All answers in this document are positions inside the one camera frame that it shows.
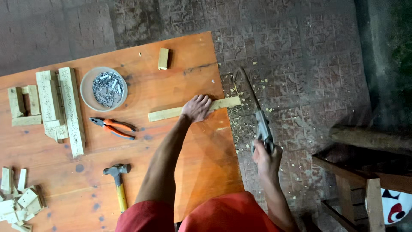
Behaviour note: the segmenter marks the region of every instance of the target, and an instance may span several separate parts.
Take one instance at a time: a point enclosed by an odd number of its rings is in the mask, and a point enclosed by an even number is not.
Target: wooden tabletop
[[[161,47],[171,50],[168,70],[157,69]],[[85,155],[74,159],[69,140],[57,144],[44,135],[43,125],[11,127],[7,88],[36,85],[36,72],[61,67],[75,69],[79,87],[83,75],[98,66],[117,70],[126,80],[129,94],[122,106],[107,113],[90,109],[80,99]],[[123,175],[131,206],[150,158],[177,121],[149,122],[147,114],[180,107],[196,94],[224,98],[210,31],[3,76],[1,80],[0,164],[13,166],[16,173],[28,168],[28,185],[41,185],[49,206],[28,222],[34,231],[113,231],[120,211],[114,179],[103,175],[103,169],[116,163],[132,164],[131,172]],[[88,121],[89,117],[135,125],[136,140],[107,133]],[[226,109],[191,125],[175,179],[175,222],[211,197],[243,190]],[[0,222],[0,228],[13,231],[5,221]]]

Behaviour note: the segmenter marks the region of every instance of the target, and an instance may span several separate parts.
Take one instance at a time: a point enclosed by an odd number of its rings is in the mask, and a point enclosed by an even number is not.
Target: brick floor
[[[334,178],[311,156],[330,144],[334,123],[370,107],[353,0],[8,0],[0,12],[0,75],[211,30],[225,95],[242,98],[229,117],[245,189],[267,211],[249,146],[254,108],[244,82],[230,81],[239,66],[284,147],[293,213],[342,230],[319,207],[336,196]]]

